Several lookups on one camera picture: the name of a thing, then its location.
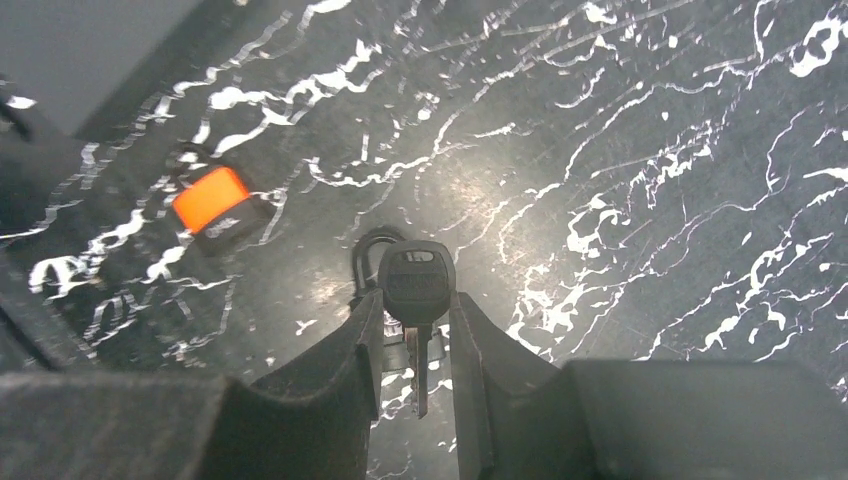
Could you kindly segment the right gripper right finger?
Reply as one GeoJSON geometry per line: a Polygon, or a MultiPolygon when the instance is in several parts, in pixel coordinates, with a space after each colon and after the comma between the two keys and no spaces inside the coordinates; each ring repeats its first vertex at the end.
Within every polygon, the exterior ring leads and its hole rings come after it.
{"type": "Polygon", "coordinates": [[[577,390],[571,375],[453,294],[450,357],[463,479],[574,479],[577,390]]]}

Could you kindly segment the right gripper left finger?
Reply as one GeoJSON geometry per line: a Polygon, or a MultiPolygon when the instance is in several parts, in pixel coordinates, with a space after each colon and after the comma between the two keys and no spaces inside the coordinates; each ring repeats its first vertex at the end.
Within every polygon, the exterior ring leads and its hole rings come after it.
{"type": "Polygon", "coordinates": [[[251,384],[278,401],[271,449],[276,479],[363,479],[380,400],[384,310],[373,291],[347,320],[251,384]]]}

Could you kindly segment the black head key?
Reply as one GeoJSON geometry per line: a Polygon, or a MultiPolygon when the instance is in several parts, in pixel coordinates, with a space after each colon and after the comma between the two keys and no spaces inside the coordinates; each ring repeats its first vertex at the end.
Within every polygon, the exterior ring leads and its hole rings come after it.
{"type": "Polygon", "coordinates": [[[378,270],[385,311],[400,322],[413,370],[411,388],[419,418],[428,413],[428,344],[434,324],[451,305],[456,270],[447,248],[429,240],[389,246],[378,270]]]}

